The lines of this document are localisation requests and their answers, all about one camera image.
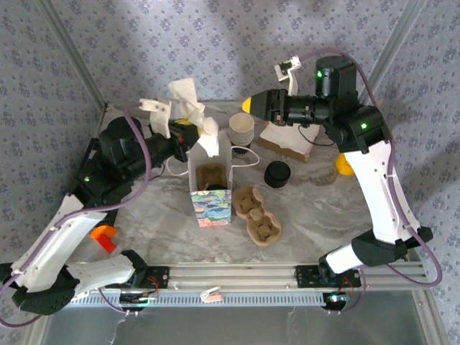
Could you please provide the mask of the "white napkin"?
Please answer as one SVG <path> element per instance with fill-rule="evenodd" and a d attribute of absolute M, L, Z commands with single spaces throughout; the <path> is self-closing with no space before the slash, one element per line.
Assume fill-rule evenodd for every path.
<path fill-rule="evenodd" d="M 212 117 L 205 116 L 206 106 L 198 101 L 192 78 L 176 80 L 168 85 L 172 97 L 179 103 L 182 119 L 186 119 L 199 131 L 197 143 L 204 148 L 208 157 L 219 155 L 219 126 Z"/>

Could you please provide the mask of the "brown pulp cup carrier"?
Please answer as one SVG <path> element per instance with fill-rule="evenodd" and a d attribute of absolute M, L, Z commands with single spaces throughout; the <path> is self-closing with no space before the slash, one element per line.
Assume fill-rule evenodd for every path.
<path fill-rule="evenodd" d="M 234 191 L 232 206 L 236 215 L 246 221 L 247 233 L 257 246 L 268 247 L 280 240 L 282 224 L 265 208 L 265 199 L 255 186 Z"/>
<path fill-rule="evenodd" d="M 200 165 L 196 170 L 197 189 L 206 190 L 209 184 L 227 185 L 226 168 L 222 164 L 211 163 Z"/>

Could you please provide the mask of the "stack of paper cups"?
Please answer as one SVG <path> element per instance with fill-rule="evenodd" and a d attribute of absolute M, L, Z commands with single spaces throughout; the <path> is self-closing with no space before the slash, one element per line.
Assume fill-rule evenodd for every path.
<path fill-rule="evenodd" d="M 238 113 L 229 119 L 229 139 L 237 157 L 248 153 L 243 147 L 250 148 L 254 139 L 254 120 L 251 115 Z"/>

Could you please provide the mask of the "stack of white napkins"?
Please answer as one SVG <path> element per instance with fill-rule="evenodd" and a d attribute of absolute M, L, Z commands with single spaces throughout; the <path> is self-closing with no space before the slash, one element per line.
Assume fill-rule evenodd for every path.
<path fill-rule="evenodd" d="M 305 155 L 313 148 L 313 142 L 319 134 L 319 125 L 310 125 L 306 129 L 294 126 L 275 126 L 267 123 L 259 135 L 260 139 L 276 144 L 280 149 L 287 149 Z"/>

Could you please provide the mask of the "yellow cup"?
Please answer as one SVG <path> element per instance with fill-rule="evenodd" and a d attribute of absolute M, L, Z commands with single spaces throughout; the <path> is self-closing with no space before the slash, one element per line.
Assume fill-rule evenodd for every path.
<path fill-rule="evenodd" d="M 341 175 L 344 176 L 352 176 L 354 175 L 354 171 L 349 164 L 349 162 L 346 160 L 344 153 L 340 153 L 339 156 L 337 157 L 335 161 L 335 167 Z"/>

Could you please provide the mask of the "stack of black lids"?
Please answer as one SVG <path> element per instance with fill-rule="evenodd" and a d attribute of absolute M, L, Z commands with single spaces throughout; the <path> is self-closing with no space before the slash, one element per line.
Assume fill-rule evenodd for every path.
<path fill-rule="evenodd" d="M 264 172 L 264 182 L 271 188 L 284 187 L 291 176 L 291 170 L 287 163 L 272 161 Z"/>

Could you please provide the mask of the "orange plastic block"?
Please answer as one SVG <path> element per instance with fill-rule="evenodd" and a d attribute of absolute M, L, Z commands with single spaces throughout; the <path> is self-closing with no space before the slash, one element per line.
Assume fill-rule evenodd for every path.
<path fill-rule="evenodd" d="M 90 238 L 98 242 L 108 254 L 111 254 L 116 249 L 116 245 L 112 242 L 116 235 L 117 230 L 113 226 L 101 225 L 90 233 Z"/>

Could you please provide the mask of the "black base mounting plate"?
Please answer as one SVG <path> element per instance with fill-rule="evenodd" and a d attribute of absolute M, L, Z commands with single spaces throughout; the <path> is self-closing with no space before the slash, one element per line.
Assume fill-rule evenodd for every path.
<path fill-rule="evenodd" d="M 168 266 L 146 266 L 136 270 L 121 286 L 123 288 L 165 289 L 168 286 L 169 274 Z"/>
<path fill-rule="evenodd" d="M 331 277 L 319 264 L 298 265 L 295 267 L 294 277 L 299 288 L 359 288 L 362 281 L 358 270 L 348 270 Z"/>

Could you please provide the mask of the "small circuit board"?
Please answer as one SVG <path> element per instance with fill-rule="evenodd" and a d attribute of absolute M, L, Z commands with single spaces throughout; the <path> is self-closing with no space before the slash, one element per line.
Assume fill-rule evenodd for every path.
<path fill-rule="evenodd" d="M 157 300 L 159 294 L 155 291 L 143 293 L 121 293 L 119 304 L 126 308 L 128 305 L 146 305 Z"/>
<path fill-rule="evenodd" d="M 346 293 L 324 293 L 323 300 L 325 305 L 323 309 L 326 311 L 337 311 L 341 312 L 350 297 Z"/>

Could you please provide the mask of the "white and pink clip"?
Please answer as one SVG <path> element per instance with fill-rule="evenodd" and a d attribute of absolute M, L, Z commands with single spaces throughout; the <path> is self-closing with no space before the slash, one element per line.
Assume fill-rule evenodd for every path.
<path fill-rule="evenodd" d="M 218 303 L 224 300 L 224 296 L 221 293 L 221 288 L 216 286 L 204 290 L 200 294 L 200 299 L 203 303 Z"/>

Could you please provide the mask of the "aluminium frame post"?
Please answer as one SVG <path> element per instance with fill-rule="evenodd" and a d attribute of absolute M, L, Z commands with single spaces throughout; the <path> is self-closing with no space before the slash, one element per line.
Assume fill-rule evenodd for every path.
<path fill-rule="evenodd" d="M 369 86 L 376 96 L 377 90 L 396 58 L 406 38 L 414 28 L 429 0 L 366 0 L 369 9 L 377 10 L 378 20 L 387 28 L 385 43 L 375 50 L 377 58 L 369 74 Z"/>

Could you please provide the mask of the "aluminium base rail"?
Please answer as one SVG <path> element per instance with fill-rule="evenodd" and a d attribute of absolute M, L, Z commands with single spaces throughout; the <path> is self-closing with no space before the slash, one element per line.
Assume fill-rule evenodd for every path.
<path fill-rule="evenodd" d="M 280 292 L 298 288 L 295 263 L 170 264 L 166 291 L 199 293 L 219 286 L 223 292 Z M 386 266 L 362 269 L 368 291 L 405 291 L 419 287 Z"/>

